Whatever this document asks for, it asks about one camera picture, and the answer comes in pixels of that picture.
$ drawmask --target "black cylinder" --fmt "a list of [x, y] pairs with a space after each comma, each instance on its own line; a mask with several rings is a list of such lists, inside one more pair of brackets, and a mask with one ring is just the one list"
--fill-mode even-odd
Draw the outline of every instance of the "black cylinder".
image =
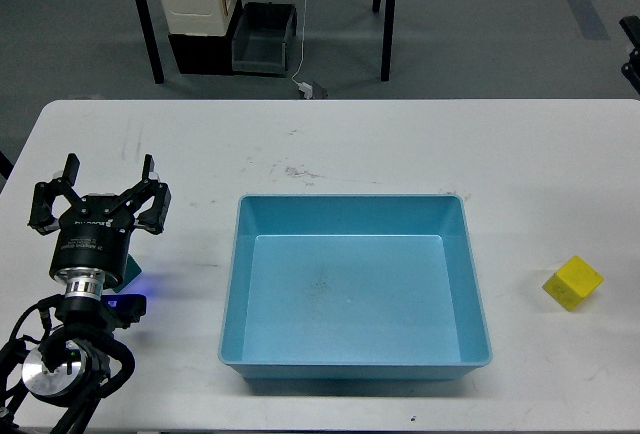
[[49, 275], [56, 278], [62, 269], [100, 269], [111, 274], [105, 288], [118, 286], [124, 280], [131, 238], [131, 232], [123, 231], [90, 223], [61, 229]]

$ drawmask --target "blue bin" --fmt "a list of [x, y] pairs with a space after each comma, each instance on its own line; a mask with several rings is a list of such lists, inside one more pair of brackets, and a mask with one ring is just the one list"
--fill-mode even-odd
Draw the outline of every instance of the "blue bin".
[[486, 365], [462, 201], [242, 198], [219, 356], [245, 378], [455, 379]]

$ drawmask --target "yellow cube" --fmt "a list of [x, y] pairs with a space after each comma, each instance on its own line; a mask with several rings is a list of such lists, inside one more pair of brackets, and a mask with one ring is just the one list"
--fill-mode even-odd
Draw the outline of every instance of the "yellow cube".
[[580, 257], [573, 256], [542, 288], [567, 311], [586, 299], [604, 278]]

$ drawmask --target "white table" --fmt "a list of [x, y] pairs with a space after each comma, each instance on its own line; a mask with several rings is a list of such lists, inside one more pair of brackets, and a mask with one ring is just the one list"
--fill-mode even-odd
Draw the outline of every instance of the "white table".
[[[640, 429], [635, 101], [55, 102], [0, 195], [2, 342], [28, 305], [62, 292], [47, 274], [55, 235], [26, 223], [33, 184], [69, 152], [81, 194], [130, 187], [145, 153], [173, 194], [166, 231], [132, 237], [144, 275], [129, 292], [148, 295], [148, 314], [116, 335], [136, 372], [90, 427]], [[489, 366], [438, 383], [247, 383], [218, 360], [240, 196], [446, 192], [465, 201]], [[570, 313], [541, 286], [574, 254], [605, 282]], [[16, 420], [61, 415], [29, 398]]]

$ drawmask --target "gray plastic bin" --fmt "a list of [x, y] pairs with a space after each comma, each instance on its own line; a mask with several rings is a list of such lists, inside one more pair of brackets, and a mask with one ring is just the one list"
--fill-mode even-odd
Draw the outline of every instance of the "gray plastic bin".
[[293, 4], [247, 3], [233, 36], [233, 71], [284, 77], [296, 24]]

